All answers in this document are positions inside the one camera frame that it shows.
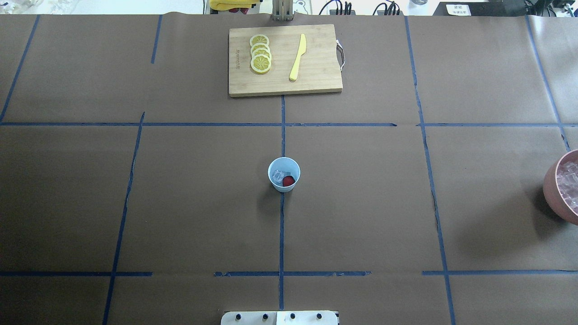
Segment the bamboo cutting board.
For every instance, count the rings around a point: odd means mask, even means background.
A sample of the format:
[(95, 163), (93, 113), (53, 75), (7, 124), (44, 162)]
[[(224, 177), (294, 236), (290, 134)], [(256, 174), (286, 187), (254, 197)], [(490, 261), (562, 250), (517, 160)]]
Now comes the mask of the bamboo cutting board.
[[(306, 53), (301, 58), (298, 79), (289, 81), (300, 35), (306, 35)], [(272, 67), (256, 74), (250, 66), (252, 35), (269, 38)], [(286, 25), (282, 27), (232, 28), (228, 36), (230, 97), (285, 94), (336, 93), (343, 90), (333, 24)]]

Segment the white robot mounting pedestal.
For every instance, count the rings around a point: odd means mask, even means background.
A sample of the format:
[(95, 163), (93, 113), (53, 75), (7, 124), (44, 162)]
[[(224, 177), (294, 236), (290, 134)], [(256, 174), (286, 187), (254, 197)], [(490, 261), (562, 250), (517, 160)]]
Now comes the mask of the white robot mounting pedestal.
[(230, 311), (223, 314), (221, 325), (339, 325), (339, 313), (313, 311)]

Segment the pile of ice cubes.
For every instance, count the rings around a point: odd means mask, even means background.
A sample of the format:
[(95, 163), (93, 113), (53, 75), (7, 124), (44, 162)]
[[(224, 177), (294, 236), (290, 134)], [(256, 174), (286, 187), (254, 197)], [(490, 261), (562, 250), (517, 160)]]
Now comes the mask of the pile of ice cubes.
[(574, 161), (561, 164), (556, 172), (556, 183), (564, 202), (578, 212), (578, 165)]

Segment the top lemon slice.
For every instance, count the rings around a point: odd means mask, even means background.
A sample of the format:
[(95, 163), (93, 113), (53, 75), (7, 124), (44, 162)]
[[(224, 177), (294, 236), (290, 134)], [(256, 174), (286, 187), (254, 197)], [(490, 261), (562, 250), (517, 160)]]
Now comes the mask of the top lemon slice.
[(272, 67), (272, 59), (266, 56), (257, 56), (251, 58), (250, 66), (256, 74), (266, 74)]

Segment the bottom lemon slice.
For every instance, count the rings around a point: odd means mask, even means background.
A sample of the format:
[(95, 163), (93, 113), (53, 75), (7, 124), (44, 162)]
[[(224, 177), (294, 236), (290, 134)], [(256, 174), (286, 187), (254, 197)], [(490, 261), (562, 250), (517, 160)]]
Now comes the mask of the bottom lemon slice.
[(256, 34), (252, 35), (252, 37), (249, 40), (250, 46), (254, 46), (260, 43), (269, 46), (269, 38), (264, 34)]

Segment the red strawberry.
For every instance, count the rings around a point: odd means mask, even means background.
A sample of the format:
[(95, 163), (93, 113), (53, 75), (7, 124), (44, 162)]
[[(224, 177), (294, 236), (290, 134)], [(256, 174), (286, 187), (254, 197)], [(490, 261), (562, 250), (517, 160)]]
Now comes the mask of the red strawberry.
[(291, 187), (294, 183), (295, 183), (295, 178), (291, 175), (287, 175), (287, 176), (283, 177), (283, 179), (281, 181), (281, 185), (283, 187)]

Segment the aluminium frame post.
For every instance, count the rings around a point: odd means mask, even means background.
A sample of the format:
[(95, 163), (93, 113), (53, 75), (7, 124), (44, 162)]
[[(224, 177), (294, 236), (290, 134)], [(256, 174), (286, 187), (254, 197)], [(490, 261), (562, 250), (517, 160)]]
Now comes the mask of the aluminium frame post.
[(273, 21), (292, 21), (294, 19), (294, 2), (293, 0), (273, 0), (272, 1), (272, 20)]

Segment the pink bowl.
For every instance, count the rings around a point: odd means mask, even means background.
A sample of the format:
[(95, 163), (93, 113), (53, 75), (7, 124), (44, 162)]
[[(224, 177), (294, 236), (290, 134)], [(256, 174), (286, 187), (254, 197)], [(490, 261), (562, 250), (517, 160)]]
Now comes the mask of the pink bowl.
[(577, 162), (578, 151), (572, 150), (561, 156), (551, 167), (548, 169), (543, 180), (543, 194), (546, 199), (548, 206), (558, 215), (560, 218), (568, 223), (577, 225), (578, 217), (577, 213), (572, 210), (570, 205), (562, 197), (561, 190), (558, 185), (557, 175), (561, 166), (568, 162)]

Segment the light blue cup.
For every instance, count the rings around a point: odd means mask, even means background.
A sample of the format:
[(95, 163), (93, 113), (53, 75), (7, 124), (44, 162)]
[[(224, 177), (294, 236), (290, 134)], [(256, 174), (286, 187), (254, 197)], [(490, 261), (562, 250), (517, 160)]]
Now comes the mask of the light blue cup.
[(287, 193), (299, 181), (301, 169), (292, 158), (279, 157), (269, 164), (267, 175), (270, 183), (279, 193)]

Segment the black box with label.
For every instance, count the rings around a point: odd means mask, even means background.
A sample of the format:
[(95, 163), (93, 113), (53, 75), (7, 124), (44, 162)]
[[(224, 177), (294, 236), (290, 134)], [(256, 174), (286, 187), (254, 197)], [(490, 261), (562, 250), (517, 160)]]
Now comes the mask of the black box with label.
[(517, 17), (530, 12), (524, 0), (446, 0), (441, 1), (434, 16)]

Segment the clear ice cube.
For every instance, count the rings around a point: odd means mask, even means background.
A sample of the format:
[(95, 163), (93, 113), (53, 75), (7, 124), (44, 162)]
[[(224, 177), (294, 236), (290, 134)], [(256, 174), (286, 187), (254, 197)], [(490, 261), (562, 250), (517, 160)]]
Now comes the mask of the clear ice cube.
[(282, 186), (282, 179), (283, 179), (283, 177), (285, 177), (285, 176), (287, 176), (287, 172), (281, 171), (281, 170), (278, 170), (278, 169), (275, 170), (275, 171), (272, 173), (272, 175), (271, 175), (273, 183), (275, 183), (275, 184), (277, 184), (277, 185), (279, 185), (279, 186)]

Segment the yellow cloth bag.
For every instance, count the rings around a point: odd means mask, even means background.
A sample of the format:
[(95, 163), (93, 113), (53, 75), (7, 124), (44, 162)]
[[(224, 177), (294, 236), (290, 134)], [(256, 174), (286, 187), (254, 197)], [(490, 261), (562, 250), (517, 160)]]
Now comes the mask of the yellow cloth bag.
[(251, 9), (261, 2), (261, 0), (209, 0), (209, 7), (222, 12), (231, 9)]

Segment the yellow plastic knife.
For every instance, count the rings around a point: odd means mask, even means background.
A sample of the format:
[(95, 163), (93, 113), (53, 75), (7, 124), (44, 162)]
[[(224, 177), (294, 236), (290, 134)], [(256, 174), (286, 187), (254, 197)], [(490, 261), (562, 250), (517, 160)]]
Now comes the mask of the yellow plastic knife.
[(289, 73), (289, 81), (291, 82), (295, 82), (298, 79), (299, 68), (301, 66), (301, 58), (306, 53), (306, 47), (307, 47), (306, 35), (302, 33), (300, 35), (296, 57)]

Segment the lemon slice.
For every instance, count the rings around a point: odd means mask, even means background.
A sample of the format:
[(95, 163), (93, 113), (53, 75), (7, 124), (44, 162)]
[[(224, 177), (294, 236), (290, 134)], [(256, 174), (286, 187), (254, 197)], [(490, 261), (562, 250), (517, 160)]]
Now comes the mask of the lemon slice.
[(269, 59), (272, 58), (271, 52), (268, 53), (268, 52), (265, 51), (265, 50), (256, 50), (254, 53), (251, 53), (251, 56), (252, 56), (252, 58), (253, 58), (253, 57), (257, 57), (257, 56), (266, 56), (266, 57), (268, 57)]
[(268, 53), (270, 52), (270, 47), (266, 43), (258, 42), (251, 47), (251, 53), (254, 53), (256, 50), (265, 50)]
[(266, 74), (272, 67), (272, 59), (266, 56), (257, 56), (251, 58), (250, 66), (256, 74)]
[(249, 40), (250, 46), (254, 46), (260, 43), (269, 46), (269, 38), (264, 34), (256, 34), (252, 35), (252, 37)]

